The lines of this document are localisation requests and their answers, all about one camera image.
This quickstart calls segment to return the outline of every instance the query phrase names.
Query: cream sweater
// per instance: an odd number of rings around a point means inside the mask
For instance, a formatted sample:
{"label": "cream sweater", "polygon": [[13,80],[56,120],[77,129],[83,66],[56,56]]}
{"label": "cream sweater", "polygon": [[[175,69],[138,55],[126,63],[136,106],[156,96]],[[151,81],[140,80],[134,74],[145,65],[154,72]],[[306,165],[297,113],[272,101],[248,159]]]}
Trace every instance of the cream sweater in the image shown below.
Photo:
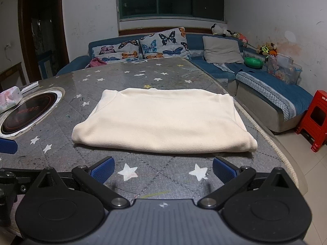
{"label": "cream sweater", "polygon": [[154,153],[253,152],[233,97],[202,89],[105,90],[74,143]]}

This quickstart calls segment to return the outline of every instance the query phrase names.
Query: gray star-patterned tablecloth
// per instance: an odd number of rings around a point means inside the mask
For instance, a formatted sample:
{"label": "gray star-patterned tablecloth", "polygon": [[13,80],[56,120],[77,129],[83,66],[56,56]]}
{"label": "gray star-patterned tablecloth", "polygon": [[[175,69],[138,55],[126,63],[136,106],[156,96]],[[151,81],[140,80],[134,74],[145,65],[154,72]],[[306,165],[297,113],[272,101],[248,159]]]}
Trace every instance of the gray star-patterned tablecloth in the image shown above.
{"label": "gray star-patterned tablecloth", "polygon": [[[63,88],[65,94],[46,118],[15,137],[19,148],[16,154],[0,154],[1,167],[42,169],[53,166],[58,172],[64,172],[77,165],[90,166],[110,155],[115,159],[115,172],[105,185],[130,201],[135,198],[193,198],[196,202],[223,185],[212,172],[212,154],[151,154],[88,147],[74,144],[71,139],[73,127],[89,116],[105,89],[199,88],[225,94],[221,85],[188,60],[176,57],[114,63],[54,76],[40,81],[39,85],[27,95],[59,88]],[[219,155],[238,167],[248,165],[257,172],[270,172],[274,167],[283,167],[289,172],[271,144],[249,118],[237,110],[247,130],[257,140],[258,150]],[[151,107],[144,108],[144,114],[147,113],[151,113]],[[12,215],[17,205],[14,204]],[[18,231],[15,222],[12,222],[12,229]]]}

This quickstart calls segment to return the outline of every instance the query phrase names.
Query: butterfly pillow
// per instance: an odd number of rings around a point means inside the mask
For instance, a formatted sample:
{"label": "butterfly pillow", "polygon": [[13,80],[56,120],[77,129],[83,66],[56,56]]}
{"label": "butterfly pillow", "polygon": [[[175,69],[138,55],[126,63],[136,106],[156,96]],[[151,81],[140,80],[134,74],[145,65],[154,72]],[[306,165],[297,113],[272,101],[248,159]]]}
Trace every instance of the butterfly pillow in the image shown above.
{"label": "butterfly pillow", "polygon": [[98,57],[106,63],[119,63],[140,60],[139,41],[128,40],[116,45],[92,48],[92,58]]}
{"label": "butterfly pillow", "polygon": [[183,57],[190,59],[186,33],[183,27],[145,35],[140,38],[146,59]]}

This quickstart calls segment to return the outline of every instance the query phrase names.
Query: orange butterfly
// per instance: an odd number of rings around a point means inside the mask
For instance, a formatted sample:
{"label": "orange butterfly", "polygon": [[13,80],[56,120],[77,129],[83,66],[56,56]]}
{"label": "orange butterfly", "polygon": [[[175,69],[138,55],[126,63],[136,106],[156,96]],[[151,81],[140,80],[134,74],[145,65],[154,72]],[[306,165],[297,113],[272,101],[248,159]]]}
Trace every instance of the orange butterfly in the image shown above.
{"label": "orange butterfly", "polygon": [[162,53],[156,53],[155,55],[148,55],[147,59],[156,59],[156,58],[164,58]]}
{"label": "orange butterfly", "polygon": [[130,58],[130,57],[138,58],[139,56],[137,55],[137,52],[135,50],[132,53],[126,53],[126,52],[122,53],[123,59]]}
{"label": "orange butterfly", "polygon": [[185,29],[183,28],[178,28],[180,30],[180,34],[182,35],[182,37],[185,37]]}

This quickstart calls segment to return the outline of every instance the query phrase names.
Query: brown door frame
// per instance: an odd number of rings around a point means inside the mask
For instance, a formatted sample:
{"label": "brown door frame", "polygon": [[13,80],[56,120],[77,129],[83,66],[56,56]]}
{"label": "brown door frame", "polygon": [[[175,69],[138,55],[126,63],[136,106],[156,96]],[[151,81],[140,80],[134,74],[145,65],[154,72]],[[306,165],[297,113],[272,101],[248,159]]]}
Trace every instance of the brown door frame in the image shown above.
{"label": "brown door frame", "polygon": [[[31,8],[30,0],[18,0],[18,28],[19,37],[22,47],[22,55],[24,58],[27,76],[30,82],[41,80],[41,74],[34,50],[34,42],[31,27]],[[59,21],[60,21],[60,44],[61,52],[65,65],[69,63],[65,31],[63,25],[63,7],[62,0],[58,0]]]}

